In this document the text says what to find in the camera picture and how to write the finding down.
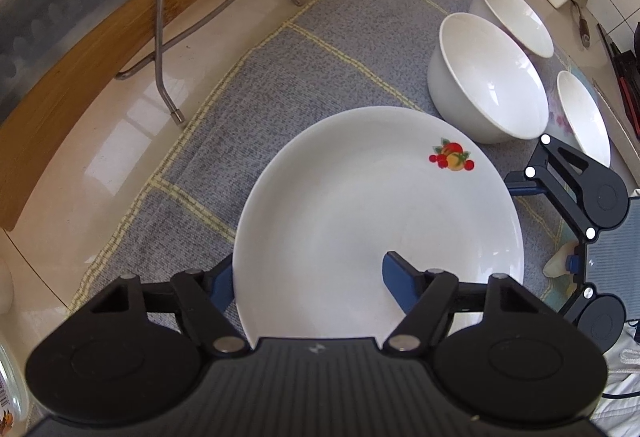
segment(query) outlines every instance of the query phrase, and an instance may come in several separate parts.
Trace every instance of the white cloth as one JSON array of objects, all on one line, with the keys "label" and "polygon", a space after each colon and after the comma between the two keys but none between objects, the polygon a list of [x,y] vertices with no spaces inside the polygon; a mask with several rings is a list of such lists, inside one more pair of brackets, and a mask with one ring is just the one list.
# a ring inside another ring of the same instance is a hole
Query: white cloth
[{"label": "white cloth", "polygon": [[[609,367],[606,393],[640,391],[640,345],[634,341],[636,329],[625,325],[620,338],[604,355]],[[591,420],[609,437],[640,436],[640,397],[602,399]]]}]

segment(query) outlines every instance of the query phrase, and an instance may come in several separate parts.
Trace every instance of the black cable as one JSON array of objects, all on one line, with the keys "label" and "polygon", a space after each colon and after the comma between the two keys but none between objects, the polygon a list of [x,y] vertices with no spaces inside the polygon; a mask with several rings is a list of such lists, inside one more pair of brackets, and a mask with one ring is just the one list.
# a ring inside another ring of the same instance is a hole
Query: black cable
[{"label": "black cable", "polygon": [[630,397],[640,397],[640,391],[629,393],[603,393],[605,399],[629,399]]}]

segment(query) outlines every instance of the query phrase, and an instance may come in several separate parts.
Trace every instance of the bowl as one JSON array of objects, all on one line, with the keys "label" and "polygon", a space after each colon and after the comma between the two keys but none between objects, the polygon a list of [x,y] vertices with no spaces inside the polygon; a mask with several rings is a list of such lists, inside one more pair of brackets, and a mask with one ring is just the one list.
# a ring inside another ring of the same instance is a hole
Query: bowl
[{"label": "bowl", "polygon": [[[382,261],[461,281],[524,276],[520,222],[487,156],[442,120],[365,107],[298,134],[264,169],[242,209],[234,290],[249,342],[261,337],[376,337],[404,312]],[[458,313],[452,330],[479,313]]]},{"label": "bowl", "polygon": [[427,70],[445,121],[477,143],[533,140],[548,122],[545,88],[522,49],[499,27],[468,13],[440,24]]},{"label": "bowl", "polygon": [[549,96],[545,132],[580,150],[607,168],[611,146],[598,106],[586,87],[569,71],[560,71]]},{"label": "bowl", "polygon": [[545,25],[524,0],[473,0],[469,13],[487,19],[507,32],[526,52],[541,58],[554,55]]}]

